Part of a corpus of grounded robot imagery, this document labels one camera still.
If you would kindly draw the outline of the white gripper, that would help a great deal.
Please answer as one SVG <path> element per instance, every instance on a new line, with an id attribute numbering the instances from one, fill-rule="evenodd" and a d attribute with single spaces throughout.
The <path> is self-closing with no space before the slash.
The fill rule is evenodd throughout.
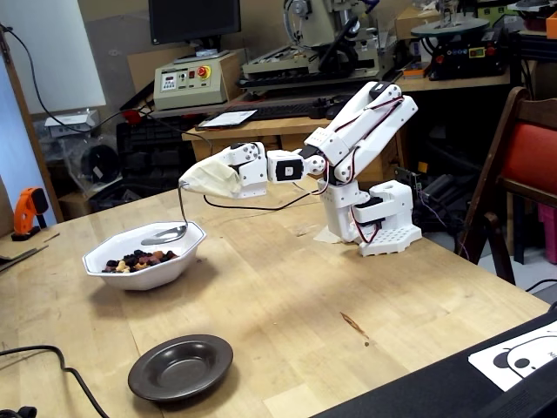
<path id="1" fill-rule="evenodd" d="M 247 199 L 266 194 L 267 158 L 261 142 L 240 142 L 226 147 L 210 159 L 231 167 L 241 180 L 239 197 Z"/>

